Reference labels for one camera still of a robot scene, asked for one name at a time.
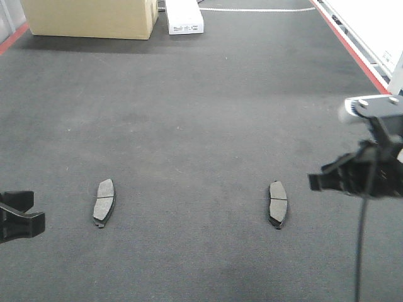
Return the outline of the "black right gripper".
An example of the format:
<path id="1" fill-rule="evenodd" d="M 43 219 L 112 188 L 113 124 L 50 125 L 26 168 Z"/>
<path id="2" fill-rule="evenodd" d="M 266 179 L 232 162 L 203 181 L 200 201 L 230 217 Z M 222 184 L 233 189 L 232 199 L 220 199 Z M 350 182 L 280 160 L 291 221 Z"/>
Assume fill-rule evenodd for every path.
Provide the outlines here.
<path id="1" fill-rule="evenodd" d="M 373 199 L 402 197 L 402 161 L 398 152 L 387 153 L 379 144 L 365 140 L 359 149 L 323 165 L 319 174 L 309 174 L 313 191 L 333 190 Z"/>

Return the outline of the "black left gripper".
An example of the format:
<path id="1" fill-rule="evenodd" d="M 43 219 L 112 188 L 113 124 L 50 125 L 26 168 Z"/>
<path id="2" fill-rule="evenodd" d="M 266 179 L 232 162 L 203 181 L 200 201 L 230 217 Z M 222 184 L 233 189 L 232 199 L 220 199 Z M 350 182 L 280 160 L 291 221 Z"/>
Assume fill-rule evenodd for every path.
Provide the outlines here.
<path id="1" fill-rule="evenodd" d="M 45 213 L 27 213 L 34 200 L 33 191 L 1 192 L 1 243 L 33 238 L 45 231 Z"/>

